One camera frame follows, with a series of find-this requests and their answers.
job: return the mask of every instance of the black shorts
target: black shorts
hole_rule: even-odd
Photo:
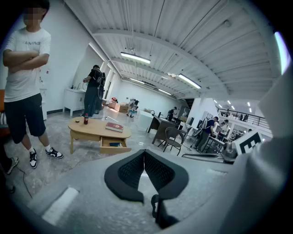
[[[46,127],[40,93],[19,101],[5,102],[4,109],[11,136],[16,144],[27,134],[26,120],[32,136],[39,137],[44,134]]]

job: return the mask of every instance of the crossed arms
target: crossed arms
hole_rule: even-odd
[[[31,70],[47,64],[49,55],[39,55],[37,51],[11,51],[3,52],[3,65],[9,68],[11,73],[19,70]]]

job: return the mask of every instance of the black padding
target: black padding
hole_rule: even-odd
[[[112,164],[104,175],[107,187],[120,199],[143,203],[143,194],[137,190],[143,164],[143,150]]]
[[[145,170],[162,200],[177,197],[188,184],[187,171],[146,149]]]

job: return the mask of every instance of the table drawer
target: table drawer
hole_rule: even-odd
[[[110,143],[119,142],[123,145],[123,147],[113,147],[110,146]],[[101,137],[101,146],[100,153],[101,154],[120,154],[131,151],[131,148],[128,148],[126,145],[126,139],[121,138],[107,138]]]

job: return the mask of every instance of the bottle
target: bottle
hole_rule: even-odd
[[[86,116],[84,117],[84,121],[83,121],[84,124],[87,124],[88,123],[88,114],[86,114]]]

